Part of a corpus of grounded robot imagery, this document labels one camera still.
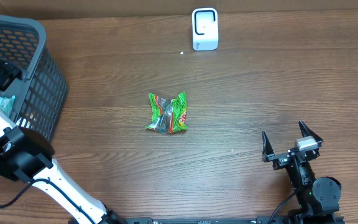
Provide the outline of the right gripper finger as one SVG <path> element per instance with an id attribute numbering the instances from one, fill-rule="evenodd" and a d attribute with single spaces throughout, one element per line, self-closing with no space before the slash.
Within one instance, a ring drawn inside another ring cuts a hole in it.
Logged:
<path id="1" fill-rule="evenodd" d="M 304 138 L 311 136 L 318 144 L 323 143 L 323 139 L 320 136 L 318 136 L 315 132 L 313 132 L 309 127 L 307 127 L 307 125 L 302 120 L 299 120 L 298 125 L 300 127 L 301 134 Z"/>
<path id="2" fill-rule="evenodd" d="M 262 131 L 262 144 L 262 161 L 269 162 L 275 153 L 265 131 Z"/>

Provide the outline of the green snack packet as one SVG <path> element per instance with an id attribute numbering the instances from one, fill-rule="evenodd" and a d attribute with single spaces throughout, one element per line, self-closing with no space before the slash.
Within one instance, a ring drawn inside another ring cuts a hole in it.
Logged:
<path id="1" fill-rule="evenodd" d="M 152 109 L 152 123 L 146 126 L 146 129 L 162 134 L 173 134 L 188 129 L 185 124 L 187 100 L 184 91 L 171 100 L 149 93 L 149 100 Z"/>

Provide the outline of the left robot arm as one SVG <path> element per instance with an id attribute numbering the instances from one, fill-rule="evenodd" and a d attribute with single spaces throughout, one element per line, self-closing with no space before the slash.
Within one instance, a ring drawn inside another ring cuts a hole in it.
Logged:
<path id="1" fill-rule="evenodd" d="M 0 60 L 0 91 L 21 78 L 19 68 Z M 0 208 L 13 205 L 31 187 L 56 201 L 71 216 L 71 223 L 124 223 L 101 201 L 85 192 L 60 166 L 47 139 L 29 128 L 18 126 L 0 110 L 0 176 L 21 180 L 25 187 Z"/>

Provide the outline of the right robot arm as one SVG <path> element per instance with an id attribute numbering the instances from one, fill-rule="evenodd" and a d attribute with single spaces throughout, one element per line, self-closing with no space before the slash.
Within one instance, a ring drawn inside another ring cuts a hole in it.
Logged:
<path id="1" fill-rule="evenodd" d="M 310 161 L 319 157 L 323 139 L 303 121 L 298 125 L 302 138 L 285 153 L 275 154 L 262 131 L 262 161 L 271 162 L 274 170 L 285 169 L 293 187 L 291 193 L 260 223 L 340 224 L 343 217 L 336 217 L 340 210 L 341 183 L 334 177 L 316 178 Z"/>

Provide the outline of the white barcode scanner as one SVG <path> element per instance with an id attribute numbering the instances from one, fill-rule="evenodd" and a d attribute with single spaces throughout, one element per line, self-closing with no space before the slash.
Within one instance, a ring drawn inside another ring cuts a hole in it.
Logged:
<path id="1" fill-rule="evenodd" d="M 219 44 L 218 13 L 212 7 L 197 8 L 192 12 L 193 50 L 216 50 Z"/>

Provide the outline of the teal white pouch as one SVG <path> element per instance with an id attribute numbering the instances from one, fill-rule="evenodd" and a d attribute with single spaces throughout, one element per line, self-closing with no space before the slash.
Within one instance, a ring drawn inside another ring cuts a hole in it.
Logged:
<path id="1" fill-rule="evenodd" d="M 14 109 L 15 96 L 12 97 L 1 97 L 0 96 L 0 110 L 8 117 L 11 117 Z"/>

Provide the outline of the grey plastic mesh basket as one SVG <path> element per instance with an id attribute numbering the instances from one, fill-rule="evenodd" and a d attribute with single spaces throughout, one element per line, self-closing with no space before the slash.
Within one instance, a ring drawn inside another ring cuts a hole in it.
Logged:
<path id="1" fill-rule="evenodd" d="M 0 15 L 0 60 L 22 70 L 22 79 L 0 92 L 1 97 L 16 97 L 9 119 L 37 131 L 51 144 L 68 87 L 46 40 L 41 23 Z"/>

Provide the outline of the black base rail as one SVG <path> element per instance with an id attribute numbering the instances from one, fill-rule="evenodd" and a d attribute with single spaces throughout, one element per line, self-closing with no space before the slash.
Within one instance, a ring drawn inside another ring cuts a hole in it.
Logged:
<path id="1" fill-rule="evenodd" d="M 234 219 L 234 218 L 223 218 L 223 219 L 152 219 L 152 218 L 126 218 L 121 223 L 126 224 L 288 224 L 288 223 L 296 223 L 291 222 L 287 217 L 284 216 L 276 216 L 270 222 L 270 217 L 266 216 L 258 216 L 256 218 L 245 218 L 245 219 Z M 71 218 L 68 223 L 92 223 L 89 222 L 88 219 L 85 221 L 75 220 Z M 100 224 L 107 223 L 120 223 L 119 221 L 100 221 Z M 318 220 L 318 219 L 307 219 L 305 218 L 303 223 L 338 223 L 345 224 L 343 217 L 337 217 L 336 221 L 333 220 Z"/>

